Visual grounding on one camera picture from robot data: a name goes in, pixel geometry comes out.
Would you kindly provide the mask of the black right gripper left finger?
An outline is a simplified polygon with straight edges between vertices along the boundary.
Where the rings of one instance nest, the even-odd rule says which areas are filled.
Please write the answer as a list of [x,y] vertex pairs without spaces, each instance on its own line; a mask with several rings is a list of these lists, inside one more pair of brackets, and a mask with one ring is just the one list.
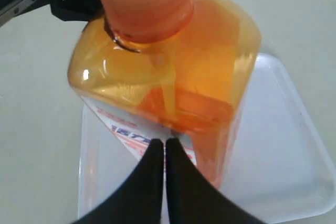
[[163,143],[152,139],[120,187],[75,223],[160,223],[163,199]]

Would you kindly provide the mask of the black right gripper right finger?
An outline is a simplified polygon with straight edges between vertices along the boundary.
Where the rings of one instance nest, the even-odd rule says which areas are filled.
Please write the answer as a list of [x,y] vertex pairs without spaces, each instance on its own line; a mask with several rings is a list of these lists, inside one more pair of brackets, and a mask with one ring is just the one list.
[[223,196],[190,161],[176,138],[165,145],[170,223],[262,223]]

